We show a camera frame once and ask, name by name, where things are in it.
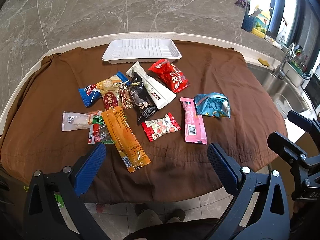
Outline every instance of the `yellow sponge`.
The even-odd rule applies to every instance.
[[[259,61],[262,65],[267,66],[267,67],[270,67],[270,64],[268,63],[268,61],[263,60],[262,58],[258,58],[258,61]]]

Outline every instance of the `tray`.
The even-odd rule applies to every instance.
[[[126,39],[112,41],[102,60],[111,64],[127,62],[156,62],[165,58],[174,61],[181,58],[176,45],[170,39]]]

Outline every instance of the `barcode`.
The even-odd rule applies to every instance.
[[[189,135],[197,135],[196,126],[193,124],[188,124],[188,132],[189,132]]]
[[[124,162],[125,166],[127,166],[127,168],[129,168],[129,167],[132,166],[132,164],[131,164],[131,162],[129,161],[129,159],[128,159],[127,156],[123,157],[122,159],[123,159],[123,162]]]

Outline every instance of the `metal screw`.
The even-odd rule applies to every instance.
[[[68,173],[68,172],[71,171],[71,167],[70,167],[70,166],[65,166],[65,167],[62,169],[62,171],[63,171],[64,173]]]
[[[244,173],[247,173],[247,174],[248,174],[248,173],[250,173],[251,170],[250,170],[249,167],[243,167],[243,168],[242,168],[242,171],[243,171]]]
[[[279,171],[276,171],[276,170],[272,171],[272,174],[276,177],[278,177],[280,175]]]
[[[33,175],[38,177],[38,176],[40,176],[40,174],[41,174],[41,171],[35,171],[35,173]]]
[[[310,179],[305,179],[304,183],[306,184],[307,187],[309,187],[310,186]]]

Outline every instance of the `person's foot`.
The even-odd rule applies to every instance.
[[[141,204],[136,204],[134,206],[134,211],[136,212],[136,215],[139,216],[143,211],[150,209],[147,204],[141,203]]]
[[[176,209],[171,213],[170,218],[174,218],[174,217],[178,218],[181,222],[183,222],[183,220],[186,217],[186,213],[182,209]]]

